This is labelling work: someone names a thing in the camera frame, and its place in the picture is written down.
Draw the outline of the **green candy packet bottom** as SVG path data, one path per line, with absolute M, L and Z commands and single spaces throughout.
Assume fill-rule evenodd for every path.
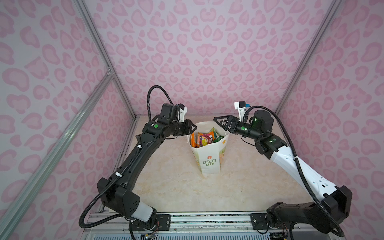
M 216 128 L 212 128 L 211 129 L 210 135 L 212 137 L 212 143 L 217 143 L 217 142 L 221 141 L 224 138 L 224 136 L 220 135 L 217 132 Z

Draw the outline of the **red yellow candy packet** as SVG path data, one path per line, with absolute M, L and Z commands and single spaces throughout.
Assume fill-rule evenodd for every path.
M 214 135 L 210 133 L 198 133 L 199 147 L 204 147 L 214 142 Z

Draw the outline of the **orange snack packet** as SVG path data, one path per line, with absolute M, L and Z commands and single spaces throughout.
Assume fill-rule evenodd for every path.
M 193 148 L 198 148 L 199 147 L 199 144 L 197 143 L 197 140 L 196 140 L 195 133 L 191 134 L 191 147 L 193 147 Z

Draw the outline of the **white paper bag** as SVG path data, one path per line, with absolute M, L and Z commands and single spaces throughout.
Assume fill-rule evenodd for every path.
M 191 135 L 188 136 L 188 142 L 193 152 L 194 158 L 202 174 L 216 174 L 221 170 L 226 146 L 229 140 L 230 133 L 223 130 L 214 121 L 200 122 L 196 124 L 197 129 L 194 132 L 198 142 L 198 133 L 210 133 L 212 128 L 216 128 L 217 132 L 224 138 L 217 142 L 204 147 L 191 147 Z

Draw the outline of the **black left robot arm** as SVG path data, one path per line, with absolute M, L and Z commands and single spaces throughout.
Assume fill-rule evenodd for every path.
M 156 210 L 133 193 L 136 181 L 148 160 L 167 138 L 188 136 L 196 129 L 197 126 L 191 120 L 165 124 L 155 121 L 146 123 L 142 133 L 136 136 L 136 146 L 122 165 L 108 179 L 99 180 L 97 188 L 101 203 L 120 217 L 153 226 Z

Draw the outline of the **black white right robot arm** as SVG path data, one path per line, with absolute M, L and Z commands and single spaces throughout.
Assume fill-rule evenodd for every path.
M 250 110 L 246 110 L 242 119 L 227 115 L 215 117 L 214 122 L 231 134 L 254 140 L 253 147 L 259 154 L 285 170 L 312 199 L 305 204 L 272 205 L 266 211 L 268 227 L 279 228 L 289 223 L 291 234 L 296 224 L 306 224 L 323 234 L 344 237 L 341 223 L 350 214 L 352 191 L 327 180 L 298 156 L 286 128 L 273 111 L 262 106 L 253 109 L 251 121 Z

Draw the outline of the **aluminium frame post left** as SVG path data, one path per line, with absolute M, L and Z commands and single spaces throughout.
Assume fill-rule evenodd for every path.
M 122 101 L 124 105 L 126 106 L 131 118 L 134 120 L 137 118 L 137 115 L 135 114 L 133 107 L 128 99 L 128 95 L 125 92 L 123 88 L 123 84 L 121 83 L 121 79 L 119 78 L 115 67 L 113 66 L 112 60 L 107 52 L 107 49 L 105 47 L 105 44 L 103 43 L 103 40 L 101 38 L 101 35 L 99 34 L 99 31 L 97 30 L 96 24 L 91 16 L 91 13 L 88 9 L 88 6 L 85 1 L 83 0 L 74 0 L 73 3 L 76 5 L 76 8 L 78 9 L 78 12 L 83 19 L 85 26 L 91 35 L 91 38 L 95 44 L 96 49 L 98 50 L 98 53 L 101 56 L 101 59 L 104 62 L 104 65 L 106 66 L 108 70 L 108 74 L 112 78 L 118 93 L 120 94 Z

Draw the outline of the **aluminium frame post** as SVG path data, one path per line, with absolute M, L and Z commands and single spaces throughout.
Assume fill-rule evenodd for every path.
M 95 44 L 96 49 L 98 50 L 98 53 L 101 56 L 101 59 L 104 62 L 104 65 L 106 66 L 108 70 L 108 74 L 112 78 L 118 93 L 120 94 L 122 101 L 124 105 L 126 106 L 131 118 L 134 120 L 137 118 L 137 115 L 135 114 L 133 107 L 128 99 L 128 95 L 125 92 L 123 88 L 123 84 L 121 83 L 121 79 L 119 78 L 115 67 L 113 66 L 112 60 L 107 52 L 107 49 L 105 47 L 105 44 L 103 43 L 103 40 L 101 38 L 101 35 L 99 34 L 99 31 L 97 30 L 96 24 L 91 16 L 91 13 L 88 9 L 88 6 L 85 1 L 83 0 L 74 0 L 73 3 L 76 5 L 76 8 L 78 9 L 78 12 L 83 19 L 85 26 L 91 35 L 91 38 Z
M 324 35 L 326 34 L 327 30 L 330 28 L 334 18 L 337 16 L 338 12 L 341 10 L 342 6 L 344 4 L 344 1 L 341 0 L 333 0 L 331 1 L 330 7 L 328 8 L 325 16 L 323 17 L 321 24 L 319 25 L 316 33 L 314 34 L 313 39 L 310 41 L 310 44 L 300 61 L 300 64 L 298 65 L 297 70 L 295 71 L 291 81 L 288 84 L 288 87 L 286 91 L 284 92 L 284 95 L 278 104 L 278 107 L 276 108 L 275 113 L 279 115 L 287 103 L 291 93 L 293 92 L 293 89 L 295 85 L 299 82 L 305 68 L 311 61 L 311 58 L 315 54 L 318 46 L 320 45 Z

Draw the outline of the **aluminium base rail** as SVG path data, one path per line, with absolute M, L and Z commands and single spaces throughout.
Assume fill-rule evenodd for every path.
M 264 212 L 168 212 L 161 213 L 159 226 L 148 232 L 137 223 L 129 230 L 123 218 L 86 229 L 82 240 L 337 240 L 338 236 L 323 234 L 306 224 L 290 229 L 285 223 L 269 228 Z

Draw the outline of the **aluminium frame post right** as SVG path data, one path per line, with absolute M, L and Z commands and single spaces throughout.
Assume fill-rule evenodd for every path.
M 323 17 L 321 24 L 319 25 L 316 33 L 314 34 L 313 39 L 310 41 L 310 44 L 300 61 L 300 64 L 298 65 L 297 70 L 295 71 L 291 81 L 288 84 L 288 87 L 286 91 L 284 92 L 284 95 L 278 104 L 278 107 L 276 108 L 275 113 L 279 115 L 287 103 L 291 93 L 293 92 L 293 89 L 295 85 L 299 82 L 305 68 L 311 61 L 311 58 L 315 54 L 318 46 L 320 45 L 324 35 L 326 34 L 327 30 L 330 28 L 334 18 L 337 16 L 338 12 L 341 10 L 342 6 L 344 4 L 344 1 L 341 0 L 333 0 L 331 1 L 330 7 L 328 8 L 325 16 Z

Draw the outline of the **aluminium diagonal frame bar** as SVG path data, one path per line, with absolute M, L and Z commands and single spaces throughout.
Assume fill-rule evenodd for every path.
M 59 140 L 51 148 L 50 152 L 43 159 L 42 164 L 31 176 L 27 184 L 23 187 L 15 201 L 10 205 L 3 218 L 1 219 L 1 239 L 10 238 L 21 219 L 26 214 L 30 205 L 40 192 L 41 188 L 53 172 L 54 168 L 61 160 L 64 153 L 74 140 L 77 133 L 93 111 L 95 105 L 99 102 L 105 90 L 114 79 L 114 74 L 106 74 L 103 80 L 98 84 L 83 106 L 79 109 L 76 116 L 70 122 Z

